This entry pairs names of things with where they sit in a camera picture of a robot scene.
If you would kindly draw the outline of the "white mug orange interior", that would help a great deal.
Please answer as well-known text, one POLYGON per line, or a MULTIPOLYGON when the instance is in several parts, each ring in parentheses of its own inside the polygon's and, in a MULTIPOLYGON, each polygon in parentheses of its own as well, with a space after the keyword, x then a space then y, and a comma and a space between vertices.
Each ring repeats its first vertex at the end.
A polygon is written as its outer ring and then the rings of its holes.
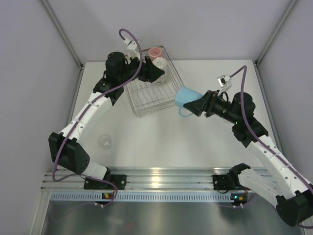
POLYGON ((156 80, 156 83, 164 83, 169 79, 169 63, 163 57, 157 57, 152 61, 153 65, 164 71, 164 74, 156 80))

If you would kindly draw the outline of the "light blue mug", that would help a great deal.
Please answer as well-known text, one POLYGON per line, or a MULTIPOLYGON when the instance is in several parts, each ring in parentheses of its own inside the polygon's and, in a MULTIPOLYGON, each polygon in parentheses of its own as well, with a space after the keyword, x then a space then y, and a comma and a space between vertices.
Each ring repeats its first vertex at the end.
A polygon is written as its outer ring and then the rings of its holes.
POLYGON ((192 113, 188 115, 183 115, 181 111, 184 109, 184 104, 198 100, 202 97, 203 95, 197 91, 194 91, 190 88, 187 87, 182 87, 178 90, 174 103, 177 107, 179 107, 178 114, 180 117, 187 118, 192 115, 192 113))

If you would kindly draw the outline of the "pink patterned mug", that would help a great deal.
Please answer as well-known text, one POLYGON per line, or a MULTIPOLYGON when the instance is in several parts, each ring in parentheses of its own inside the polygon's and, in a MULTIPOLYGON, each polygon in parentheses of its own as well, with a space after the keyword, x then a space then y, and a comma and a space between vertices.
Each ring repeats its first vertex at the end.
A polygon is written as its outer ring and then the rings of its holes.
POLYGON ((148 55, 151 60, 162 57, 162 50, 159 47, 152 47, 148 50, 148 55))

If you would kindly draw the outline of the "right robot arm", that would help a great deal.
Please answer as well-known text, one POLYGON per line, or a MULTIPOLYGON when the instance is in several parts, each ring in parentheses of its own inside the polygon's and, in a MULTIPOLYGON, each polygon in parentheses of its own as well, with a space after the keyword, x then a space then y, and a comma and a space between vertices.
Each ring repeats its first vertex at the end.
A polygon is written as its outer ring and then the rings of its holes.
POLYGON ((223 100, 220 91, 205 94, 183 87, 175 102, 195 116, 217 115, 233 124, 235 138, 271 174, 270 181, 250 166, 238 164, 226 174, 225 190, 248 188, 275 207, 280 218, 294 227, 313 215, 313 185, 278 150, 265 127, 254 117, 255 104, 247 93, 236 93, 232 102, 223 100))

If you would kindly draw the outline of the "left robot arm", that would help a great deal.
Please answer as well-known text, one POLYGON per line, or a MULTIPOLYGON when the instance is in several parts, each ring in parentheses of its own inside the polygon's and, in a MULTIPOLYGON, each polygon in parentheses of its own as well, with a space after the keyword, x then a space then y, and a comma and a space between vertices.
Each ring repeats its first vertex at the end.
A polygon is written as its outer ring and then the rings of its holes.
POLYGON ((138 79, 153 83, 166 71, 167 61, 162 57, 150 58, 139 55, 126 58, 122 52, 112 52, 105 61, 105 71, 96 83, 86 104, 76 117, 59 133, 53 132, 49 138, 49 148, 54 163, 52 179, 56 179, 56 169, 61 166, 73 175, 85 176, 97 186, 106 189, 111 185, 111 170, 96 163, 83 148, 83 140, 89 136, 100 118, 117 102, 124 92, 124 86, 138 79))

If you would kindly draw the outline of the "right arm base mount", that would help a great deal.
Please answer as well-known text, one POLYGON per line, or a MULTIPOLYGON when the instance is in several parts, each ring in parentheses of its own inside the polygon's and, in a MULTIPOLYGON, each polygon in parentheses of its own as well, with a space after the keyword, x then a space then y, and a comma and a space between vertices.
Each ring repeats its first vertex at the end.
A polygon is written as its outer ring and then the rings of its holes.
POLYGON ((228 170, 226 174, 213 175, 213 187, 214 190, 225 194, 230 190, 242 190, 244 187, 240 185, 238 175, 244 170, 251 169, 247 164, 241 163, 228 170))

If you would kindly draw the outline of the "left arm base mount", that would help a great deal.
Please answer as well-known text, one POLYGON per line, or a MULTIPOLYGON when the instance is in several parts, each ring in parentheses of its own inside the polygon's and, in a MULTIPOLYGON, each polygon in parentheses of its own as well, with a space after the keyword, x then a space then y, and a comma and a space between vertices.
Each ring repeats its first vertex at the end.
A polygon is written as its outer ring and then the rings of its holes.
POLYGON ((118 190, 124 190, 127 183, 126 174, 112 174, 106 175, 105 179, 93 179, 86 177, 84 181, 84 189, 86 190, 111 190, 116 187, 118 190))

